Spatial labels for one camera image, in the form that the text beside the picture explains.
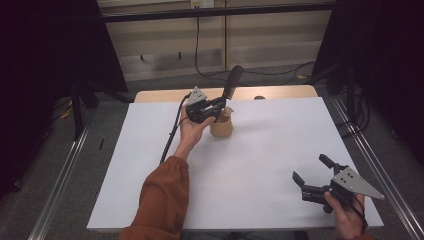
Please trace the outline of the white table cover board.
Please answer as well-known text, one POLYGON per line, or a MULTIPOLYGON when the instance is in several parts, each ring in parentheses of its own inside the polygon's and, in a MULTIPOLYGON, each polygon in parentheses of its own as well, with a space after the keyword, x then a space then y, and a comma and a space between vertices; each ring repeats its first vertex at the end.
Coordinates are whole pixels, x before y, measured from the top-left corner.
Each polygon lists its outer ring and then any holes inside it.
MULTIPOLYGON (((292 179, 323 186, 333 175, 319 159, 353 163, 324 101, 319 97, 233 100, 228 138, 204 133, 189 156, 190 200, 184 228, 207 230, 294 230, 333 226, 321 205, 305 202, 292 179)), ((163 151, 175 102, 130 105, 88 229, 117 232, 131 224, 145 178, 163 151)))

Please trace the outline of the person's right hand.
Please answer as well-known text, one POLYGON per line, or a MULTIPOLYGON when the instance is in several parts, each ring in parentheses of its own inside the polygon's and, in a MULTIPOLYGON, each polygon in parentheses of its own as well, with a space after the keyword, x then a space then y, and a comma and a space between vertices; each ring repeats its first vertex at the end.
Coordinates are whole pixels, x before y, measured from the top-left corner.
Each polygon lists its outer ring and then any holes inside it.
POLYGON ((342 240, 353 240, 359 237, 363 233, 362 218, 351 208, 343 208, 338 199, 330 192, 326 192, 324 196, 334 210, 337 237, 342 240))

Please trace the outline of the metal floor rail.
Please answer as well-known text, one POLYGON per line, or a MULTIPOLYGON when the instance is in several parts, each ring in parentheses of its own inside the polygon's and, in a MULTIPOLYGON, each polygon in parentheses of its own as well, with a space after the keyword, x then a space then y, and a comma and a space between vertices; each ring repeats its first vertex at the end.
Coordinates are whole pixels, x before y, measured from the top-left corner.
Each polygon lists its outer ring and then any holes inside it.
POLYGON ((67 186, 73 168, 85 143, 88 131, 89 127, 84 127, 78 138, 73 142, 66 161, 48 197, 48 200, 46 201, 41 213, 39 214, 27 240, 45 240, 51 222, 59 207, 65 187, 67 186))
POLYGON ((416 215, 411 210, 406 200, 401 196, 401 193, 393 184, 388 173, 379 161, 379 158, 369 145, 363 133, 349 119, 347 107, 339 97, 334 97, 332 102, 337 109, 340 117, 347 121, 348 135, 352 136, 356 145, 360 149, 362 155, 367 161, 369 168, 372 170, 382 190, 385 193, 386 199, 391 203, 398 218, 402 222, 406 231, 412 240, 424 240, 424 229, 419 223, 416 215))

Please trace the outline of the black curtain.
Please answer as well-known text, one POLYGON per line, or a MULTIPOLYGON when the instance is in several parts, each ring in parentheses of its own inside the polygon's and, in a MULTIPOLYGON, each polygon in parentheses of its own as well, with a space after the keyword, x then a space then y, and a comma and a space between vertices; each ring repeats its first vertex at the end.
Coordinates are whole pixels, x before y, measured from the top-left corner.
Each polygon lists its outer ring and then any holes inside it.
POLYGON ((424 165, 424 0, 334 0, 313 74, 349 70, 424 165))
POLYGON ((0 199, 52 122, 55 102, 127 85, 98 0, 0 0, 0 199))

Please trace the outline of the small beige figurine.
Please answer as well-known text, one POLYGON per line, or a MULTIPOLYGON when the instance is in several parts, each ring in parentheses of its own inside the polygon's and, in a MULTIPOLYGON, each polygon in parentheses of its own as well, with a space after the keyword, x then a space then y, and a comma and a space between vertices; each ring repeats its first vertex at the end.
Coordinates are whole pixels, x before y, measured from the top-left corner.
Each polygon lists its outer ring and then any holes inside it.
POLYGON ((234 110, 226 106, 221 110, 221 113, 219 115, 219 118, 217 120, 218 123, 225 123, 231 118, 231 114, 234 112, 234 110))

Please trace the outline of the light wooden table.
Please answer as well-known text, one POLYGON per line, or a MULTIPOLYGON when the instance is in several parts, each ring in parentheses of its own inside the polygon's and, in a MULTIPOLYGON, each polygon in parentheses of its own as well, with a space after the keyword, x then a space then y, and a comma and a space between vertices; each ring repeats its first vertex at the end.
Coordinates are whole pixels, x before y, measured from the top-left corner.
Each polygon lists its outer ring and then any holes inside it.
MULTIPOLYGON (((147 102, 180 102, 191 89, 140 91, 136 94, 135 103, 147 102)), ((237 87, 233 100, 253 100, 255 97, 265 99, 307 98, 318 94, 310 85, 237 87)))

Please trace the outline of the brown cup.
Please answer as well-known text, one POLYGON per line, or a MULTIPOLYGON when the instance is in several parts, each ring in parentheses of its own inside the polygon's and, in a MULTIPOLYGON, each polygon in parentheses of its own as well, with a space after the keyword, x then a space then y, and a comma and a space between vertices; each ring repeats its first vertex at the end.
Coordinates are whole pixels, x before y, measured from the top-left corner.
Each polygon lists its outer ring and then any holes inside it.
POLYGON ((214 137, 230 137, 233 125, 230 117, 220 116, 216 122, 210 125, 210 133, 214 137))

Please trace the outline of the black horizontal bar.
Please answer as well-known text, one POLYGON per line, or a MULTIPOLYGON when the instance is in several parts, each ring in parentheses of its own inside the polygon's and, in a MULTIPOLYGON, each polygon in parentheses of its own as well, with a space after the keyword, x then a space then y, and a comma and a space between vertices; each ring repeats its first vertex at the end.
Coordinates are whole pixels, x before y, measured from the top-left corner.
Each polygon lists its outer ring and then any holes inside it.
POLYGON ((280 4, 265 6, 243 6, 243 7, 221 7, 212 9, 184 9, 160 12, 128 13, 128 14, 106 14, 99 21, 103 23, 168 20, 200 17, 221 17, 237 15, 291 13, 332 10, 335 2, 280 4))

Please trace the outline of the person's left hand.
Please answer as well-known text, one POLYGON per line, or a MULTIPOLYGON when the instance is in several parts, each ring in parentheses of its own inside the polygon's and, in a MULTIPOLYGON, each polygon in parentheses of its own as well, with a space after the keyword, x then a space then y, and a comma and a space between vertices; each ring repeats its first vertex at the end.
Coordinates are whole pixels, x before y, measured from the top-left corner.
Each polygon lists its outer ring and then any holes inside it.
POLYGON ((215 120, 215 117, 208 117, 202 123, 192 122, 186 113, 186 106, 183 106, 180 120, 180 142, 177 150, 185 153, 190 152, 200 141, 204 129, 215 120))

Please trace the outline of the black metal stand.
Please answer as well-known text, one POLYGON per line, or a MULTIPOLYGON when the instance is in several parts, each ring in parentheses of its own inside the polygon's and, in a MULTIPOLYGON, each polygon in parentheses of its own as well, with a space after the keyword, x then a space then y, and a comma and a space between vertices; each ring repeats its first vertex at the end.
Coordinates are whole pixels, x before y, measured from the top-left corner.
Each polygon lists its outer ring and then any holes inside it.
POLYGON ((74 139, 77 140, 84 129, 81 102, 88 109, 95 109, 99 105, 99 101, 95 96, 94 83, 88 79, 75 80, 71 88, 71 100, 75 124, 74 139))

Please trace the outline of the white wall socket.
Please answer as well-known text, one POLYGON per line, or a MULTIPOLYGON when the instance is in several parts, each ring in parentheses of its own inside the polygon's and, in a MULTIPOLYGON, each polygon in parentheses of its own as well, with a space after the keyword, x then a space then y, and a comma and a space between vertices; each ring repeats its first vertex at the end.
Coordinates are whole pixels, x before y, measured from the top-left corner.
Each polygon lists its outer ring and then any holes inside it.
POLYGON ((214 0, 190 0, 192 9, 214 8, 214 0))

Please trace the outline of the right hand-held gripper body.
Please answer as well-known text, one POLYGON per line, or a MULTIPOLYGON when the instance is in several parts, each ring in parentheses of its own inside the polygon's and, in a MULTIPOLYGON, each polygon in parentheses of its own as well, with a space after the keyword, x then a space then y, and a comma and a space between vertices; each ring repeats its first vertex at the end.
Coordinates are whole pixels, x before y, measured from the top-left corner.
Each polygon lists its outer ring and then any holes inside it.
POLYGON ((329 185, 322 187, 306 185, 301 180, 301 197, 303 201, 309 201, 323 205, 323 211, 330 214, 333 208, 328 204, 324 193, 330 191, 342 206, 353 206, 353 200, 357 194, 383 200, 384 195, 362 178, 348 165, 342 166, 337 163, 326 163, 334 172, 329 185))

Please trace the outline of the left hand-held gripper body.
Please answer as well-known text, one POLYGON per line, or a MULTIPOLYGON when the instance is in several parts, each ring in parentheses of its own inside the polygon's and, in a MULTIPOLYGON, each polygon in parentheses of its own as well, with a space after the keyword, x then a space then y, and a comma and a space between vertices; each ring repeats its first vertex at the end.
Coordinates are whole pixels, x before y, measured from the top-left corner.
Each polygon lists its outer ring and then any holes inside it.
POLYGON ((216 105, 212 104, 212 100, 208 100, 205 93, 195 86, 186 105, 189 119, 195 123, 202 123, 208 117, 214 117, 216 105))

